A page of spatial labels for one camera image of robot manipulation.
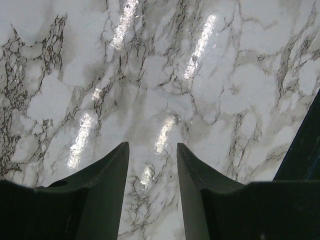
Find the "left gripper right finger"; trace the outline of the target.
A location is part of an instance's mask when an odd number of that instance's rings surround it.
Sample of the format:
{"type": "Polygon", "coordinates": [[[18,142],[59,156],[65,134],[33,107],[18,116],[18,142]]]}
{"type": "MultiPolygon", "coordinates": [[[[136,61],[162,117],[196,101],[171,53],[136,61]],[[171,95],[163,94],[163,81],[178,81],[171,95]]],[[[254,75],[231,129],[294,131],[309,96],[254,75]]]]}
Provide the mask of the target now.
{"type": "Polygon", "coordinates": [[[246,240],[248,227],[237,202],[248,186],[200,160],[184,143],[176,149],[187,240],[246,240]]]}

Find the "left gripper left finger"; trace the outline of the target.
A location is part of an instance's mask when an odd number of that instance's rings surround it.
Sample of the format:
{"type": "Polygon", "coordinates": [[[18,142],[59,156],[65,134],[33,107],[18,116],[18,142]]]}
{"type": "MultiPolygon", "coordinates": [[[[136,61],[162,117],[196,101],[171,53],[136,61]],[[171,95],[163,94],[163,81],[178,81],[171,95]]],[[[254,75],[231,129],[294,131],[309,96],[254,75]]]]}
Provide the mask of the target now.
{"type": "Polygon", "coordinates": [[[49,185],[50,190],[77,194],[68,228],[75,240],[118,237],[129,166],[129,143],[82,170],[49,185]]]}

